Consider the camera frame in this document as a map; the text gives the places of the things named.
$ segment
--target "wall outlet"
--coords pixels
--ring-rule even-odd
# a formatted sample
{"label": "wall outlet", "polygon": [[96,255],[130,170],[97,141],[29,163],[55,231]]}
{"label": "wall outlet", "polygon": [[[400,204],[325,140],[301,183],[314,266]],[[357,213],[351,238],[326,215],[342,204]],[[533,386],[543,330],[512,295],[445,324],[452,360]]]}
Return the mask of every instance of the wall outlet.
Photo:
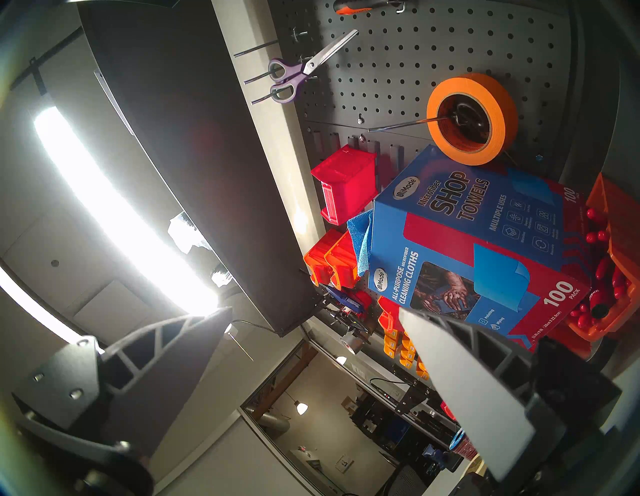
{"label": "wall outlet", "polygon": [[353,458],[349,455],[343,454],[338,460],[338,463],[335,464],[335,468],[337,468],[340,472],[345,473],[350,466],[353,464]]}

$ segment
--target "microfiber cloth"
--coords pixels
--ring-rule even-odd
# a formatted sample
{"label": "microfiber cloth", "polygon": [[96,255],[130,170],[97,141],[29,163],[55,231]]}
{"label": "microfiber cloth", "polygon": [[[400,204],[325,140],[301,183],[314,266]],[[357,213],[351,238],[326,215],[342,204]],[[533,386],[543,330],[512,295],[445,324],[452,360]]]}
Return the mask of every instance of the microfiber cloth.
{"label": "microfiber cloth", "polygon": [[373,226],[373,210],[367,210],[347,220],[347,229],[351,234],[353,251],[358,257],[358,276],[369,270],[369,257],[371,257],[371,233]]}
{"label": "microfiber cloth", "polygon": [[529,271],[520,262],[474,244],[474,290],[514,312],[529,286]]}

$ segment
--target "blue microfiber cloth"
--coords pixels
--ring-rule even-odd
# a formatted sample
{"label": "blue microfiber cloth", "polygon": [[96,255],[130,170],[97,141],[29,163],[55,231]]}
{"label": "blue microfiber cloth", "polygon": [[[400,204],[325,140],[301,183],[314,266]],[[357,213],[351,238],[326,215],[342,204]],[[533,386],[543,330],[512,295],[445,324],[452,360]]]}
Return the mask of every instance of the blue microfiber cloth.
{"label": "blue microfiber cloth", "polygon": [[347,229],[351,234],[353,251],[358,257],[358,276],[369,270],[369,257],[371,257],[371,232],[373,225],[373,210],[367,210],[347,220]]}

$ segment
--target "scissors blade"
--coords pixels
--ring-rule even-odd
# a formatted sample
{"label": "scissors blade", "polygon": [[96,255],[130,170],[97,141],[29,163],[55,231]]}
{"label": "scissors blade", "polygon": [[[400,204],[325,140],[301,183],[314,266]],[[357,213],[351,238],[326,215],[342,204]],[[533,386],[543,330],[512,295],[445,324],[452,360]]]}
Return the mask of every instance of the scissors blade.
{"label": "scissors blade", "polygon": [[320,67],[323,63],[325,63],[332,55],[334,55],[338,50],[344,47],[349,41],[358,34],[357,29],[352,29],[346,35],[343,35],[342,38],[338,38],[333,43],[327,45],[322,50],[320,50],[315,56],[311,58],[309,62],[305,64],[304,72],[306,75],[311,74],[318,67]]}

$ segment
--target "icon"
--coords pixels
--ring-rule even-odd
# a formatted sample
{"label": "icon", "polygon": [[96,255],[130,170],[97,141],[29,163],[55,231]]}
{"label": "icon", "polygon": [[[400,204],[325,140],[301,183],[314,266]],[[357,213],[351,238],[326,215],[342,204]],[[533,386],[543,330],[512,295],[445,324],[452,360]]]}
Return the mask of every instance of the icon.
{"label": "icon", "polygon": [[504,226],[502,226],[502,233],[505,236],[512,237],[513,239],[518,239],[520,237],[520,229],[518,229],[517,227],[510,226],[508,224],[505,224]]}
{"label": "icon", "polygon": [[511,206],[518,210],[525,210],[527,208],[527,204],[525,202],[519,202],[518,200],[512,200]]}
{"label": "icon", "polygon": [[549,214],[549,212],[545,212],[542,209],[538,209],[538,217],[544,220],[549,220],[551,218],[551,215]]}
{"label": "icon", "polygon": [[542,224],[542,222],[536,222],[536,231],[546,234],[547,236],[551,234],[551,228],[546,224]]}
{"label": "icon", "polygon": [[531,244],[535,246],[537,249],[539,249],[541,252],[549,251],[549,242],[542,239],[541,237],[534,236],[533,240],[531,241]]}
{"label": "icon", "polygon": [[507,219],[516,224],[522,224],[522,214],[518,214],[517,212],[509,211]]}

